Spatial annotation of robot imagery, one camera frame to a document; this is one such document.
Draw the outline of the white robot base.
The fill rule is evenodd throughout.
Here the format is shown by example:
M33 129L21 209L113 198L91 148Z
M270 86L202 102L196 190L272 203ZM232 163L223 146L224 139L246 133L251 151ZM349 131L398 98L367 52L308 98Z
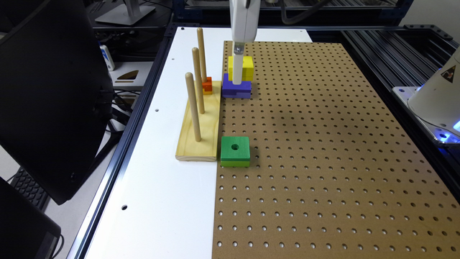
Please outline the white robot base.
M459 51L422 86L392 90L440 146L459 145Z

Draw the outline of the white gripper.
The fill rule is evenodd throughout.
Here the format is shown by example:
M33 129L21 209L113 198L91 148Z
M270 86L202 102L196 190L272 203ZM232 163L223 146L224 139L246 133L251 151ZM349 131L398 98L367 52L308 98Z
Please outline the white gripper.
M259 21L260 0L230 0L233 54L233 84L242 83L244 43L254 42Z

